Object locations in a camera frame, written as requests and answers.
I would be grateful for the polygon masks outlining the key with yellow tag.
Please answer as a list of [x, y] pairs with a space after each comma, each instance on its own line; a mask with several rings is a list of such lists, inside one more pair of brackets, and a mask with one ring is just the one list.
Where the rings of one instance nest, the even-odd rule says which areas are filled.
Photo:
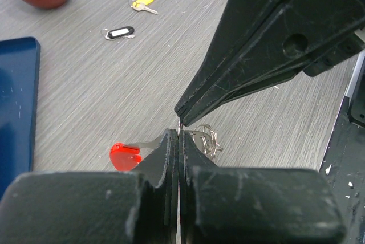
[[149, 13], [157, 15], [158, 12], [156, 10], [148, 7], [148, 5], [150, 5], [153, 1], [154, 0], [129, 0], [128, 5], [135, 11], [147, 11]]

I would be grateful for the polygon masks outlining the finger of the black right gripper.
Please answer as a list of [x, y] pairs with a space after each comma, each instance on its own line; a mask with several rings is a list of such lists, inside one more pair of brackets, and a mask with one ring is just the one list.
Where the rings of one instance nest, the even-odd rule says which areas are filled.
[[196, 73], [179, 101], [184, 126], [202, 119], [218, 107], [293, 79], [308, 64], [288, 64], [277, 69], [251, 69], [234, 64], [210, 76]]

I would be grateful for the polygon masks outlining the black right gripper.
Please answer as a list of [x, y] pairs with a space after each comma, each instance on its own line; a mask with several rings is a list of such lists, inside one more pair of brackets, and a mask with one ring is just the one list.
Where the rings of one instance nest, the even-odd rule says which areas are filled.
[[198, 72], [306, 64], [315, 77], [364, 50], [364, 0], [228, 0]]

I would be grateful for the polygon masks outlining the key with black tag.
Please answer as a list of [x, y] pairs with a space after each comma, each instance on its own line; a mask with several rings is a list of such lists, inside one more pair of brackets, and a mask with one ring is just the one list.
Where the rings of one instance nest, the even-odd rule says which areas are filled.
[[120, 27], [113, 30], [102, 29], [100, 31], [101, 35], [106, 40], [117, 40], [121, 38], [132, 39], [135, 37], [134, 32], [135, 29], [132, 26]]

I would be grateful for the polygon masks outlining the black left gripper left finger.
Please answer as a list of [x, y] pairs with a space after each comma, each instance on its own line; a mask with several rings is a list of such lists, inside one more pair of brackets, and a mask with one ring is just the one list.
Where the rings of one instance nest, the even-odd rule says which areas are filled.
[[179, 138], [129, 172], [28, 172], [1, 199], [2, 243], [175, 243]]

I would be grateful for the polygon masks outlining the blue rectangular tray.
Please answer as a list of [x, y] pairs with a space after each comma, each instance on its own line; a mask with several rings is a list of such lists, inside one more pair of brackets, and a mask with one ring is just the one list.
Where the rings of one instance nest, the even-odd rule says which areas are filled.
[[1, 41], [1, 193], [33, 169], [40, 50], [34, 37]]

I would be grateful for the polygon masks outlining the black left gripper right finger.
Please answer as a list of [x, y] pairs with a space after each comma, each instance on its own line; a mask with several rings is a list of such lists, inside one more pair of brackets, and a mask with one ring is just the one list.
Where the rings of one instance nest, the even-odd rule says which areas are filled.
[[315, 170], [219, 167], [179, 137], [182, 243], [340, 243], [346, 226]]

